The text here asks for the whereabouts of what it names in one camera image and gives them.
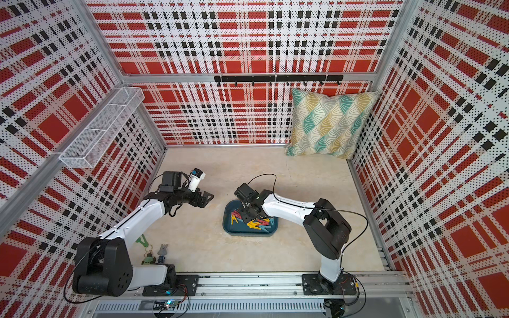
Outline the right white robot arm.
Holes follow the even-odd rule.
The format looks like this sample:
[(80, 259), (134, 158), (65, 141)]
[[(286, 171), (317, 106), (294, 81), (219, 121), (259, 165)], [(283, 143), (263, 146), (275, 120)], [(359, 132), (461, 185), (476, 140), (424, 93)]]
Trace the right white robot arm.
[(322, 256), (319, 275), (330, 283), (342, 274), (342, 259), (349, 242), (351, 225), (329, 201), (303, 202), (278, 197), (269, 190), (248, 194), (235, 192), (241, 202), (239, 213), (249, 222), (261, 217), (279, 218), (303, 226), (314, 248)]

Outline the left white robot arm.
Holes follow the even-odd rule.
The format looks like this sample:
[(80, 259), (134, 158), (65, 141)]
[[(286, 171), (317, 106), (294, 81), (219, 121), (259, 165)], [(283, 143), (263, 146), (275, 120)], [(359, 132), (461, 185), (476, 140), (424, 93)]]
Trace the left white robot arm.
[(129, 248), (174, 206), (205, 208), (214, 195), (179, 189), (151, 192), (138, 208), (98, 237), (86, 237), (78, 245), (72, 289), (76, 294), (118, 297), (126, 291), (160, 286), (178, 287), (176, 270), (167, 264), (133, 266)]

